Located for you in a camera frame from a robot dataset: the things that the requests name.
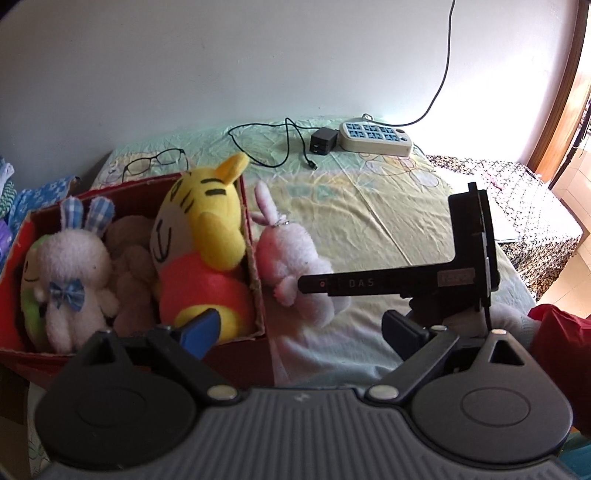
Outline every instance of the green plush toy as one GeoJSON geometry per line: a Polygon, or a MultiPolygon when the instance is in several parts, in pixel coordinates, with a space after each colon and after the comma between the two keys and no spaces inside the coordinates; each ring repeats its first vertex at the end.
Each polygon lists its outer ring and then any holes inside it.
{"type": "Polygon", "coordinates": [[[37,249],[49,237],[49,235],[43,235],[31,245],[27,252],[21,279],[21,310],[25,317],[25,330],[38,352],[51,352],[45,330],[45,310],[47,306],[40,304],[35,299],[33,292],[39,282],[37,249]]]}

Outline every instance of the blue floral cloth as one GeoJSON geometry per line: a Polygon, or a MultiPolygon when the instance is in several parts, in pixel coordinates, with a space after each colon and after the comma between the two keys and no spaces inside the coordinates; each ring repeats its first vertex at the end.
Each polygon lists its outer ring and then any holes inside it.
{"type": "MultiPolygon", "coordinates": [[[[11,244],[17,237],[18,230],[27,214],[33,210],[54,205],[66,198],[75,180],[77,180],[75,176],[65,177],[47,183],[38,189],[28,189],[19,192],[8,215],[8,227],[12,233],[11,244]]],[[[0,271],[4,268],[5,261],[6,258],[0,261],[0,271]]]]}

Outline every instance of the bed sheet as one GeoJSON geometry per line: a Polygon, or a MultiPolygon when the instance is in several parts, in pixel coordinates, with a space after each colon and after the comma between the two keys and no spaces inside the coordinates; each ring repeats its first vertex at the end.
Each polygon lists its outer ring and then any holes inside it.
{"type": "MultiPolygon", "coordinates": [[[[302,125],[337,128],[344,119],[309,119],[302,125]]],[[[236,152],[227,129],[161,135],[118,148],[110,155],[93,187],[121,182],[126,163],[151,157],[166,148],[182,148],[190,166],[217,165],[236,152]]],[[[237,135],[241,146],[258,159],[281,161],[285,130],[249,127],[237,135]]],[[[244,178],[249,207],[255,207],[254,184],[265,180],[280,211],[301,222],[319,254],[335,271],[403,267],[443,262],[453,257],[447,197],[450,187],[415,149],[408,158],[357,154],[336,149],[312,158],[312,171],[291,132],[290,158],[281,168],[248,167],[244,178]]],[[[143,175],[180,171],[184,164],[157,166],[143,175]]],[[[259,227],[254,226],[255,234],[259,227]]],[[[534,305],[505,254],[497,248],[501,285],[495,301],[527,312],[534,305]]],[[[364,388],[401,360],[381,336],[384,311],[408,312],[399,296],[355,297],[351,307],[323,329],[303,325],[293,309],[281,307],[265,290],[268,336],[277,385],[364,388]]]]}

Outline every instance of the cardboard box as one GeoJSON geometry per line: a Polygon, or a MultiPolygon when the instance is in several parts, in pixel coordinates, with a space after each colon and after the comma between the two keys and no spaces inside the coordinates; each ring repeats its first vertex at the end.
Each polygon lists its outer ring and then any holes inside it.
{"type": "MultiPolygon", "coordinates": [[[[116,218],[145,215],[155,218],[160,204],[179,174],[127,182],[103,190],[80,195],[87,211],[90,200],[98,195],[115,203],[116,218]]],[[[243,232],[247,248],[245,269],[253,292],[259,332],[248,339],[235,340],[215,346],[204,359],[210,367],[239,388],[271,386],[274,383],[269,341],[265,334],[264,304],[261,282],[256,272],[252,250],[252,235],[246,209],[246,195],[242,179],[236,187],[243,204],[243,232]]],[[[29,247],[41,235],[60,230],[60,209],[53,206],[30,213],[15,239],[0,276],[0,363],[29,381],[48,388],[51,380],[67,362],[68,356],[32,353],[33,349],[24,330],[20,314],[20,281],[22,266],[29,247]]]]}

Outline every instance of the blue bow tie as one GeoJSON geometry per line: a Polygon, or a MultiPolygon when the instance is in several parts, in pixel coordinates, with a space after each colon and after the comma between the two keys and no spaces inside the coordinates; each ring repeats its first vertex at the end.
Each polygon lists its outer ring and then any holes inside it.
{"type": "Polygon", "coordinates": [[[54,282],[49,282],[49,293],[51,294],[51,299],[56,302],[57,308],[60,308],[62,303],[67,303],[72,310],[77,312],[82,310],[82,306],[84,305],[84,286],[78,278],[66,283],[65,287],[61,287],[54,282]]]}

